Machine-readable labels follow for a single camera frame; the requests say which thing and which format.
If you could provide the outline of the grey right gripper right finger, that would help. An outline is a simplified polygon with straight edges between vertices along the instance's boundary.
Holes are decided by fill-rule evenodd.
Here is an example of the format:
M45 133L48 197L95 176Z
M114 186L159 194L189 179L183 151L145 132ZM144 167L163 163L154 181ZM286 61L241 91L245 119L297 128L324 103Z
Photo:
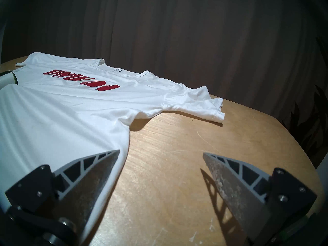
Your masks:
M317 194L287 170L277 167L269 175L249 163L208 152L203 159L246 242L288 242L308 224Z

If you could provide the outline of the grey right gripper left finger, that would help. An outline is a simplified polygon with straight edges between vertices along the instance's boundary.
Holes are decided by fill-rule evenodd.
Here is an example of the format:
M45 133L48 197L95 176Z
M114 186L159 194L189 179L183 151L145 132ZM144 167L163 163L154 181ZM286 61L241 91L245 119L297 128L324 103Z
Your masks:
M78 244L120 150L76 159L52 172L43 164L5 195L5 244Z

